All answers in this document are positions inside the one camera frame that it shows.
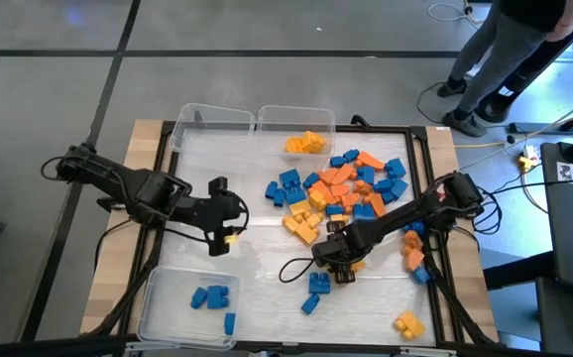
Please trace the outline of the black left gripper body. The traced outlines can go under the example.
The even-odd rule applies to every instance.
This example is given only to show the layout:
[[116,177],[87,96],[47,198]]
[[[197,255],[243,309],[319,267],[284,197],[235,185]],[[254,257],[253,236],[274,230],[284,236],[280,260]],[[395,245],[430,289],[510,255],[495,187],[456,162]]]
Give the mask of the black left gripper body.
[[215,231],[227,220],[237,219],[244,212],[240,200],[231,195],[197,198],[186,223],[202,231]]

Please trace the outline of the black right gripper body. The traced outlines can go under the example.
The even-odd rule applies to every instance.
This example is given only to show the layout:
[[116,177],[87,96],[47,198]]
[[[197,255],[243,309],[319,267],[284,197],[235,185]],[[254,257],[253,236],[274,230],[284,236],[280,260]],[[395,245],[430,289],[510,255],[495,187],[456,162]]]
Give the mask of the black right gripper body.
[[365,258],[375,245],[382,242],[383,224],[379,221],[354,221],[341,232],[333,234],[339,252],[334,255],[335,266],[350,266]]

